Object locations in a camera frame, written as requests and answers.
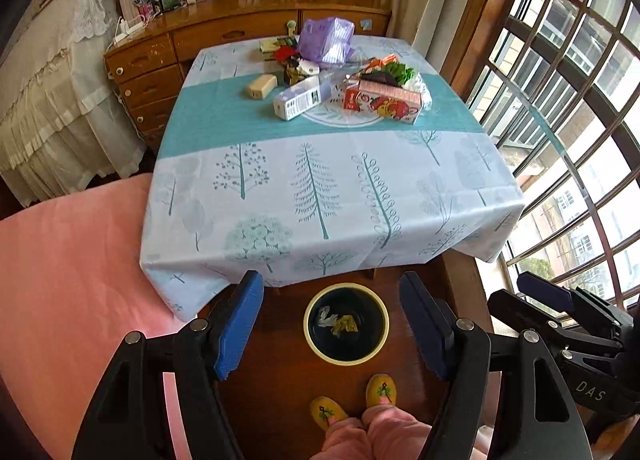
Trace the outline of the green snack wrapper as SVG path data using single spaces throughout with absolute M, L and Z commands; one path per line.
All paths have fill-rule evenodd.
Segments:
M 395 88 L 402 88 L 415 76 L 416 69 L 401 63 L 396 54 L 371 58 L 369 64 L 359 72 L 360 79 Z

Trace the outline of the clear plastic wrapper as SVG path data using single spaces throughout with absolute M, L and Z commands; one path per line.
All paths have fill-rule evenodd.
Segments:
M 355 76 L 369 65 L 369 60 L 346 62 L 345 64 L 326 64 L 320 70 L 321 87 L 339 89 L 350 76 Z

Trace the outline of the cream lace furniture cover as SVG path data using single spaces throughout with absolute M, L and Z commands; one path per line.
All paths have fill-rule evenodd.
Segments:
M 1 177 L 24 207 L 137 173 L 145 145 L 103 55 L 117 0 L 37 0 L 1 57 Z

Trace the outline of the white power strip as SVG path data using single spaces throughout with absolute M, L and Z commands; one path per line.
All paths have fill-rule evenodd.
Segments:
M 117 44 L 124 42 L 126 39 L 130 38 L 137 32 L 142 31 L 144 28 L 145 22 L 139 22 L 130 25 L 123 17 L 121 17 L 117 23 L 115 35 L 113 38 L 114 46 L 117 46 Z

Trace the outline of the white blue carton box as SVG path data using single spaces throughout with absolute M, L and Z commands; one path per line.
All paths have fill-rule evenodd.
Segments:
M 289 121 L 331 97 L 331 82 L 311 76 L 278 93 L 272 101 L 274 114 Z

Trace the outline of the crumpled gold black wrapper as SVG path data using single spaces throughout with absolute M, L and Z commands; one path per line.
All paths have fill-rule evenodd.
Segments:
M 283 80 L 289 86 L 299 83 L 309 77 L 318 76 L 320 66 L 314 62 L 290 57 L 284 64 Z

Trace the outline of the wooden drawer dresser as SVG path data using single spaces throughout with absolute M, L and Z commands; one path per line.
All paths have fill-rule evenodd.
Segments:
M 206 0 L 151 20 L 104 54 L 107 77 L 143 142 L 160 149 L 196 55 L 220 46 L 297 34 L 305 20 L 338 16 L 357 35 L 386 35 L 390 9 L 374 0 Z

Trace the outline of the beige cardboard box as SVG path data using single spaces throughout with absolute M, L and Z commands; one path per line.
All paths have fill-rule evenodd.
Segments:
M 278 86 L 278 77 L 273 74 L 263 74 L 253 80 L 247 87 L 246 93 L 252 100 L 264 100 Z

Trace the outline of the purple plastic wrapper bag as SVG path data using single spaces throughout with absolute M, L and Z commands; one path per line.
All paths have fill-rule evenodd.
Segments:
M 343 65 L 352 53 L 355 25 L 341 17 L 305 20 L 297 42 L 304 60 L 319 65 Z

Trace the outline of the pink bed blanket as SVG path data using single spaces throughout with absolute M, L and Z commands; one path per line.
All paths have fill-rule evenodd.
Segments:
M 1 378 L 52 458 L 70 458 L 122 338 L 183 325 L 139 265 L 150 185 L 140 174 L 1 222 Z

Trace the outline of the pink pyjama legs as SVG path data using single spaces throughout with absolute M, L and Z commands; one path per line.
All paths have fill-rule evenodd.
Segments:
M 362 418 L 341 422 L 326 432 L 313 459 L 416 459 L 428 436 L 429 424 L 395 406 L 374 406 Z

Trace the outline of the yellow-rimmed dark trash bin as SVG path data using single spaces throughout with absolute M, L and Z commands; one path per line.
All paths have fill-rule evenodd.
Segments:
M 390 334 L 390 314 L 370 288 L 339 283 L 307 304 L 303 330 L 310 349 L 335 366 L 359 366 L 380 353 Z

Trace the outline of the window with metal bars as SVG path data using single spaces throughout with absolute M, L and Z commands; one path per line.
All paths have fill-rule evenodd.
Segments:
M 639 8 L 509 0 L 466 102 L 520 185 L 504 270 L 639 300 Z

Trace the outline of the tree-print teal tablecloth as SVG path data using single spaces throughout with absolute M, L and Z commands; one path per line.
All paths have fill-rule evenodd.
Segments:
M 524 198 L 495 144 L 407 42 L 358 36 L 354 46 L 416 71 L 416 121 L 337 100 L 282 120 L 246 93 L 278 69 L 256 41 L 198 53 L 160 143 L 140 258 L 182 321 L 250 270 L 283 287 L 449 249 L 485 261 L 500 252 Z

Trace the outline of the red fruit-print carton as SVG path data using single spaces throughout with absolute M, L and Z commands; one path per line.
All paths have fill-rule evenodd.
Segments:
M 418 92 L 358 80 L 347 84 L 343 107 L 352 112 L 375 114 L 414 124 L 422 110 L 422 98 Z

